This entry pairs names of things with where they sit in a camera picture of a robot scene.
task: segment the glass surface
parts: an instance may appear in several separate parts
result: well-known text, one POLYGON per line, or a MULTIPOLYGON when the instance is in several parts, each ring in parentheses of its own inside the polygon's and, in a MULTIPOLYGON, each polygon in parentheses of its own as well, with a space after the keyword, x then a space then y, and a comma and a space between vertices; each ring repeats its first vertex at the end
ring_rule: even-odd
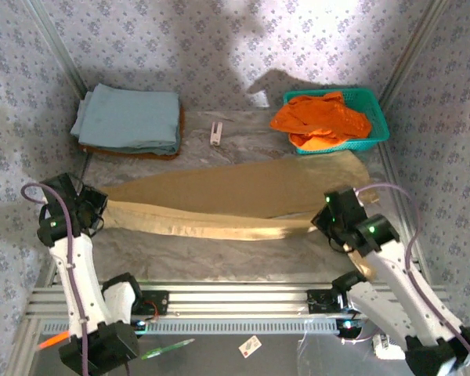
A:
MULTIPOLYGON (((238 347, 250 335, 196 335, 195 342, 148 360, 137 358, 129 363, 132 376, 178 375, 398 375, 412 373, 402 360, 379 360, 371 342, 342 345, 333 335, 259 335, 262 346, 247 359, 238 347)), ((141 353, 190 339, 183 335, 146 335, 139 340, 141 353)), ((57 347, 35 354, 29 376, 74 376, 59 358, 57 347)), ((108 376, 125 376, 120 367, 108 376)))

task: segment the marble surface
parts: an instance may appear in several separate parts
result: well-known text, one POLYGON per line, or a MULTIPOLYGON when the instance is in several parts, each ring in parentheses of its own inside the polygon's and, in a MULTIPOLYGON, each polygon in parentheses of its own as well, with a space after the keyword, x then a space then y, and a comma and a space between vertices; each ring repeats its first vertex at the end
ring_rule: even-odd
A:
MULTIPOLYGON (((161 172, 207 168, 295 157, 287 135, 268 127, 273 113, 259 111, 186 112, 181 154, 173 161, 134 160, 93 155, 84 181, 104 186, 161 172), (209 145, 213 121, 222 121, 221 145, 209 145)), ((373 182, 385 181, 378 148, 356 154, 373 182)), ((367 207, 383 212, 398 227, 399 216, 388 192, 367 207)), ((318 231, 303 237, 256 242, 162 236, 107 229, 94 239, 98 278, 129 271, 153 281, 327 282, 354 268, 346 255, 332 251, 318 231)))

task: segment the orange pen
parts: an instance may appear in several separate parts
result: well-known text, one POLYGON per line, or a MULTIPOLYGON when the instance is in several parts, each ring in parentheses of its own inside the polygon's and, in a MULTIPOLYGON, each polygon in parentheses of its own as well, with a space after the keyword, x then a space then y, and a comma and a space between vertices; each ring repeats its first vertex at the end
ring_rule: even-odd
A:
POLYGON ((59 333, 58 335, 55 335, 54 337, 51 337, 47 341, 44 341, 40 345, 38 345, 38 350, 47 349, 48 347, 54 346, 55 344, 60 343, 64 341, 65 339, 68 339, 69 337, 70 337, 69 331, 64 331, 63 333, 59 333))

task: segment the tan cloth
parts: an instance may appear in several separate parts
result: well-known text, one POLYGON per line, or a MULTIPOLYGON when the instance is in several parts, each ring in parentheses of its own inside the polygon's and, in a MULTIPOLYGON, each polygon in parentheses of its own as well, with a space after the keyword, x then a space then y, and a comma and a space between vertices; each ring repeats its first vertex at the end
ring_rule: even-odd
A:
MULTIPOLYGON (((102 188, 109 198, 103 217, 106 227, 165 235, 280 239, 314 230, 310 219, 325 192, 369 182, 350 151, 167 172, 102 188)), ((374 191, 362 196, 377 198, 374 191)))

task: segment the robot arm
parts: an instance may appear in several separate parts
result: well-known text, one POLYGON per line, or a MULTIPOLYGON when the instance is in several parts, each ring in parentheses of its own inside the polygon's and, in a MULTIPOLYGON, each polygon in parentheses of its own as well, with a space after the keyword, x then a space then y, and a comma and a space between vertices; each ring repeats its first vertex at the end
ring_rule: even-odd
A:
POLYGON ((102 221, 107 195, 84 185, 78 193, 68 174, 38 186, 47 203, 41 210, 37 235, 56 262, 68 306, 70 343, 60 348, 60 358, 78 374, 105 374, 139 355, 130 321, 131 312, 142 303, 141 290, 129 273, 99 289, 91 236, 102 221), (83 352, 87 354, 85 371, 83 352))
POLYGON ((357 250, 378 272, 397 297, 391 303, 378 297, 371 284, 360 275, 333 282, 349 308, 364 313, 374 324, 392 336, 405 351, 410 369, 419 375, 444 375, 463 367, 470 346, 470 327, 440 301, 423 276, 410 263, 405 264, 405 247, 399 234, 383 215, 367 217, 352 188, 326 194, 327 206, 313 224, 345 251, 357 250), (410 280, 410 273, 426 298, 421 297, 410 280), (453 333, 441 320, 453 328, 453 333))

